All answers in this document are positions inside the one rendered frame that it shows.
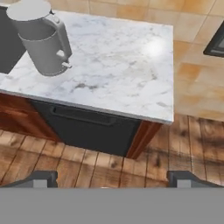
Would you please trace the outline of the grey electric kettle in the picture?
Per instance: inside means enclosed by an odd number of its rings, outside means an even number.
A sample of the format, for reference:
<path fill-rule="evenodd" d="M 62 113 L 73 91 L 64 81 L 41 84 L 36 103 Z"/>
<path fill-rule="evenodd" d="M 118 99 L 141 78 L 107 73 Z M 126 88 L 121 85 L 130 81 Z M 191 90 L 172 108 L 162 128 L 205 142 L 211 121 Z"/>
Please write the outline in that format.
<path fill-rule="evenodd" d="M 67 29 L 47 0 L 19 0 L 6 15 L 40 74 L 55 76 L 69 68 L 73 53 Z"/>

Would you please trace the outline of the black dishwasher door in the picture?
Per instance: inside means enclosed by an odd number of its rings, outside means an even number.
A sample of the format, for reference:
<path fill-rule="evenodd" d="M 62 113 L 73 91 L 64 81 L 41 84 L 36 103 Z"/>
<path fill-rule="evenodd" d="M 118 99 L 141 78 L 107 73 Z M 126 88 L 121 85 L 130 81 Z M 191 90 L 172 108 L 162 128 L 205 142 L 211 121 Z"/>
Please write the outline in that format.
<path fill-rule="evenodd" d="M 140 121 L 137 119 L 102 112 L 98 113 L 115 117 L 117 119 L 116 124 L 102 126 L 90 122 L 79 122 L 52 115 L 50 108 L 62 107 L 64 109 L 95 111 L 45 101 L 30 100 L 30 104 L 65 144 L 121 157 L 127 155 L 132 139 L 140 125 Z"/>

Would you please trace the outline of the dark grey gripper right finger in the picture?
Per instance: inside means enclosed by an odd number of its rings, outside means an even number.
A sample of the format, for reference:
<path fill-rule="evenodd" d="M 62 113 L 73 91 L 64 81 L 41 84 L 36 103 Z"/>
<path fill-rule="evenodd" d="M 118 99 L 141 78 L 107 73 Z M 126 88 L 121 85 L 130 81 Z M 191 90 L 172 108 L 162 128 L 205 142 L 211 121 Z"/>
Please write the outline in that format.
<path fill-rule="evenodd" d="M 202 180 L 190 171 L 168 171 L 166 177 L 168 179 L 168 186 L 173 188 L 221 188 L 221 185 Z"/>

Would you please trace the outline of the dark grey sink basin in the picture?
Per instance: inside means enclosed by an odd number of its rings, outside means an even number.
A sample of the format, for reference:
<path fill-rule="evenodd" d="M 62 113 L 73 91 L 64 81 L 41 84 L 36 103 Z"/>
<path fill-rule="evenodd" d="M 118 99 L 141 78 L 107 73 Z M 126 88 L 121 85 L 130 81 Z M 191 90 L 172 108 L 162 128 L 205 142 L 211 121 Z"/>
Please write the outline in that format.
<path fill-rule="evenodd" d="M 0 6 L 0 73 L 3 74 L 8 74 L 25 53 L 25 47 L 6 10 L 6 6 Z"/>

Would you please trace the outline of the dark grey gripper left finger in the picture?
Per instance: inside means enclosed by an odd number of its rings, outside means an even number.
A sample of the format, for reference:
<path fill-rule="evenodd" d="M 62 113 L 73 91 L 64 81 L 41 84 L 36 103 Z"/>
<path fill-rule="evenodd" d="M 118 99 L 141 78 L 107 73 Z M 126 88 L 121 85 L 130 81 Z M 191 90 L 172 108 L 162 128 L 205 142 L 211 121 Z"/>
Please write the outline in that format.
<path fill-rule="evenodd" d="M 27 178 L 12 182 L 5 187 L 57 188 L 57 171 L 34 171 Z"/>

